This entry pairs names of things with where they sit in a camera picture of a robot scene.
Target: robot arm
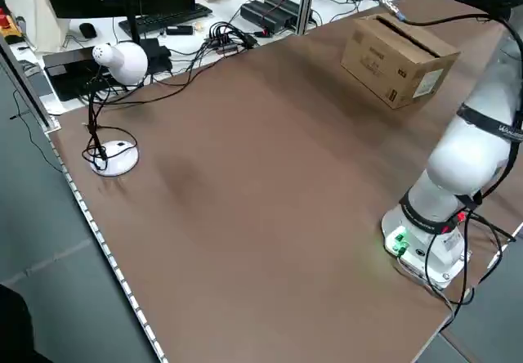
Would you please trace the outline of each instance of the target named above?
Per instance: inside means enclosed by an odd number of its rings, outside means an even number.
[[[516,7],[512,13],[510,9],[523,3],[521,0],[467,1],[496,15],[510,16],[511,26],[523,34],[523,7]],[[461,271],[469,254],[464,253],[465,242],[456,223],[449,222],[457,209],[467,206],[464,199],[492,181],[507,163],[512,148],[511,139],[471,124],[466,113],[479,113],[498,125],[496,128],[507,128],[517,139],[521,132],[512,125],[522,107],[521,71],[520,49],[507,32],[475,89],[432,151],[422,176],[383,217],[386,249],[398,255],[398,241],[408,242],[402,262],[422,277],[427,263],[431,282],[440,288]]]

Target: brown table surface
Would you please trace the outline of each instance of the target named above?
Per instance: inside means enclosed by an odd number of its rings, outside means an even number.
[[[400,6],[413,20],[470,11]],[[447,317],[395,271],[379,222],[418,178],[501,29],[432,28],[461,58],[434,99],[390,110],[340,66],[350,23],[224,60],[166,100],[105,112],[101,124],[140,146],[118,179],[80,157],[87,111],[60,118],[52,140],[171,362],[406,362]],[[171,91],[148,86],[133,100]],[[523,218],[517,175],[482,211],[511,231]],[[479,230],[471,240],[477,280],[493,246]]]

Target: lamp base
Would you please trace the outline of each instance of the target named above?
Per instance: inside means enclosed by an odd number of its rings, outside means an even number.
[[[128,173],[138,163],[138,148],[128,141],[109,141],[102,145],[108,159],[91,157],[92,170],[102,177]]]

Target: label on box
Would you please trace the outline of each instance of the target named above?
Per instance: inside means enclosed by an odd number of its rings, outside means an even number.
[[[430,92],[432,92],[432,89],[437,84],[438,79],[440,79],[440,76],[443,74],[443,69],[431,71],[430,73],[426,73],[422,81],[418,85],[418,89],[416,89],[416,92],[414,92],[413,98],[424,96]]]
[[[381,77],[382,72],[379,69],[379,63],[375,61],[371,56],[364,56],[360,63],[367,68],[376,77]]]

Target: computer mouse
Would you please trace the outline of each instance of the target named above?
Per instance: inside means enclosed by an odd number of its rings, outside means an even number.
[[[92,26],[92,24],[88,22],[84,22],[80,25],[80,32],[82,32],[82,36],[84,38],[95,38],[96,37],[96,30],[95,27]]]

